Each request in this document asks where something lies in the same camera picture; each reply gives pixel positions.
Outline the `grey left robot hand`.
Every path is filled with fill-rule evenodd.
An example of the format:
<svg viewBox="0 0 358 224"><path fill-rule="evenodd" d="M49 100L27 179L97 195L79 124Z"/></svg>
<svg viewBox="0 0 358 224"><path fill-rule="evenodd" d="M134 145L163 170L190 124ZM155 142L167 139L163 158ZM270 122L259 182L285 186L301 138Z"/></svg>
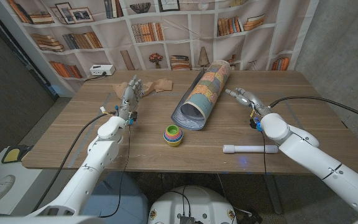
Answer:
<svg viewBox="0 0 358 224"><path fill-rule="evenodd" d="M142 80L134 75L124 90L121 105L118 109L118 116L128 120L131 114L136 111L138 103L142 96Z"/></svg>

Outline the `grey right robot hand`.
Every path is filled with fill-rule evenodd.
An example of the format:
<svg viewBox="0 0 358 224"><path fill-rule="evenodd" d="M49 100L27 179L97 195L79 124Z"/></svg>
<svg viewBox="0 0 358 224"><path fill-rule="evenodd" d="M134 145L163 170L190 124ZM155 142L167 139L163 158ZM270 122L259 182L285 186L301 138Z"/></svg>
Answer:
<svg viewBox="0 0 358 224"><path fill-rule="evenodd" d="M225 89L225 92L234 97L240 104L251 107L261 116L272 113L272 110L266 106L262 100L257 98L253 93L245 91L243 88L235 88L234 91Z"/></svg>

